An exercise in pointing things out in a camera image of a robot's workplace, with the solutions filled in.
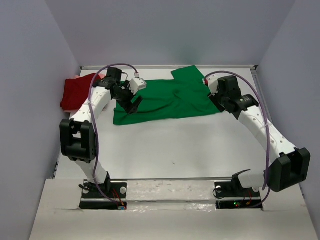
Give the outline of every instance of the crumpled green cloth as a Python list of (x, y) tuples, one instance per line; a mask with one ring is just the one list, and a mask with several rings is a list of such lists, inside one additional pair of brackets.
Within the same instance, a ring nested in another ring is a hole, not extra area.
[(219, 113), (208, 98), (209, 88), (204, 85), (204, 76), (196, 66), (180, 68), (171, 74), (174, 80), (146, 81), (146, 88), (138, 92), (143, 100), (137, 113), (127, 114), (117, 103), (113, 124), (129, 125)]

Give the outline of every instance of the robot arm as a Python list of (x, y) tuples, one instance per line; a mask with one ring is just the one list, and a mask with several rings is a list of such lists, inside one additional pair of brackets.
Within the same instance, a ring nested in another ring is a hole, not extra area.
[[(139, 90), (146, 88), (147, 83), (141, 78), (133, 78), (122, 83), (121, 76), (120, 69), (109, 67), (106, 77), (93, 84), (91, 105), (96, 119), (112, 99), (115, 99), (128, 114), (138, 111), (143, 98), (139, 96), (133, 103), (132, 100)], [(88, 99), (75, 115), (61, 121), (60, 142), (62, 154), (74, 161), (85, 173), (89, 184), (94, 186), (93, 171), (97, 144)], [(99, 162), (95, 180), (99, 185), (103, 185), (102, 188), (109, 188), (109, 173)]]
[[(253, 96), (242, 95), (235, 76), (207, 79), (211, 94), (210, 100), (220, 112), (227, 111), (241, 122), (257, 139), (266, 151), (267, 131), (259, 103)], [(268, 171), (268, 187), (274, 192), (280, 192), (306, 180), (310, 162), (307, 149), (298, 149), (289, 142), (268, 121), (270, 132), (270, 165)], [(236, 190), (260, 188), (265, 182), (265, 172), (248, 169), (232, 176), (233, 188)]]

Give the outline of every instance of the red cloth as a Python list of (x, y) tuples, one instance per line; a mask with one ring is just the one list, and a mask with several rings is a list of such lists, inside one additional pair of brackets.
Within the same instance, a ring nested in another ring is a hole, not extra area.
[[(95, 73), (92, 73), (76, 79), (65, 80), (63, 98), (60, 103), (60, 107), (64, 111), (76, 111), (81, 108), (88, 98), (90, 83), (94, 75)], [(95, 80), (101, 80), (101, 77), (98, 75)]]

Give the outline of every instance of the wall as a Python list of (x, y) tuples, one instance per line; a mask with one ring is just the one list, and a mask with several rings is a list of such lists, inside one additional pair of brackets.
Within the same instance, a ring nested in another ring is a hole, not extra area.
[(46, 0), (81, 66), (255, 65), (295, 0)]
[(266, 52), (258, 75), (274, 124), (311, 152), (302, 183), (320, 236), (320, 1), (297, 0)]
[(78, 63), (44, 0), (0, 1), (0, 239), (27, 240)]

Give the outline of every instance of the green fabric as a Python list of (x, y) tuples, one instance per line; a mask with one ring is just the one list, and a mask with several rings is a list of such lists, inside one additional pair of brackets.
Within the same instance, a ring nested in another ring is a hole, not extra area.
[(113, 124), (138, 124), (219, 113), (208, 98), (210, 91), (203, 84), (204, 76), (196, 66), (180, 68), (171, 73), (174, 80), (146, 81), (146, 88), (138, 92), (143, 100), (137, 113), (127, 114), (117, 103)]

